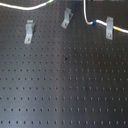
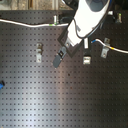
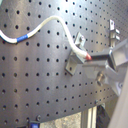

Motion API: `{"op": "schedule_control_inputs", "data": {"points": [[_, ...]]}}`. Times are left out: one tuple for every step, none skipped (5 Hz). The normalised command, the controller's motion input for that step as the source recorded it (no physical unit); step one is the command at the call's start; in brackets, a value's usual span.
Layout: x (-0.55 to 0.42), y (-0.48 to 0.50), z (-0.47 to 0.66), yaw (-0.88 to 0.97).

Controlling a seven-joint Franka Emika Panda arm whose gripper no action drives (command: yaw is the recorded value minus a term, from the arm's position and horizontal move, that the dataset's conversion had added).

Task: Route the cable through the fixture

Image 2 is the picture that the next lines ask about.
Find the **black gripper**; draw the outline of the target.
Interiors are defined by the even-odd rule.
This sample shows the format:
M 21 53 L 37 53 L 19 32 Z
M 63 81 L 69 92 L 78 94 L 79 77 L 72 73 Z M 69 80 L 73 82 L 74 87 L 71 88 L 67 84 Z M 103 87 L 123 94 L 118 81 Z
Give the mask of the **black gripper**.
M 63 31 L 60 36 L 58 37 L 58 42 L 64 46 L 66 43 L 66 39 L 67 39 L 67 31 Z M 67 47 L 67 54 L 70 57 L 73 57 L 76 52 L 79 50 L 79 48 L 83 45 L 83 42 L 80 42 L 79 44 L 72 46 L 69 45 Z M 66 48 L 65 47 L 61 47 L 60 50 L 58 51 L 55 59 L 53 60 L 53 66 L 55 68 L 57 68 L 59 66 L 59 64 L 61 63 L 62 59 L 64 58 L 64 56 L 66 55 Z

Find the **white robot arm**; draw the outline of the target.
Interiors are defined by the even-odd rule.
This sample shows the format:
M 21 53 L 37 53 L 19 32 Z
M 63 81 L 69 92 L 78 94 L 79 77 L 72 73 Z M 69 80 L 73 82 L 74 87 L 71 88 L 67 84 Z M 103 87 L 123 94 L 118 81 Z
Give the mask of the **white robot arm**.
M 76 13 L 67 28 L 67 39 L 53 60 L 57 68 L 70 45 L 75 46 L 88 38 L 102 23 L 112 0 L 79 0 Z

